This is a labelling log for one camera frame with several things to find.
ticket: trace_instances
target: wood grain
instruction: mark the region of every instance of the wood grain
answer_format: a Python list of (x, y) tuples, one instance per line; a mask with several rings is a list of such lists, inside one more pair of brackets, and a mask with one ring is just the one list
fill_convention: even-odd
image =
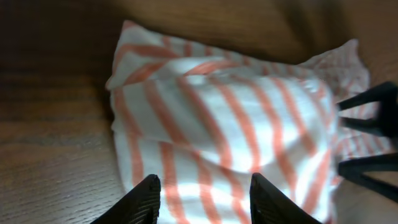
[[(289, 63), (358, 38), (376, 84), (398, 81), (397, 10), (393, 0), (0, 1), (0, 223), (89, 223), (123, 195), (104, 89), (123, 20)], [(369, 204), (362, 191), (350, 194)]]

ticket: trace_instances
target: white and orange striped cloth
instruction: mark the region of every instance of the white and orange striped cloth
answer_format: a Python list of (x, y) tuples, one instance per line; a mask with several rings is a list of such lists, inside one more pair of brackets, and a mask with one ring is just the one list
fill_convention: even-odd
[(369, 86), (357, 45), (351, 40), (286, 65), (126, 21), (106, 84), (126, 191), (157, 174), (159, 223), (250, 223), (251, 174), (260, 172), (307, 213), (331, 222), (335, 161), (390, 148), (384, 138), (338, 126), (336, 101)]

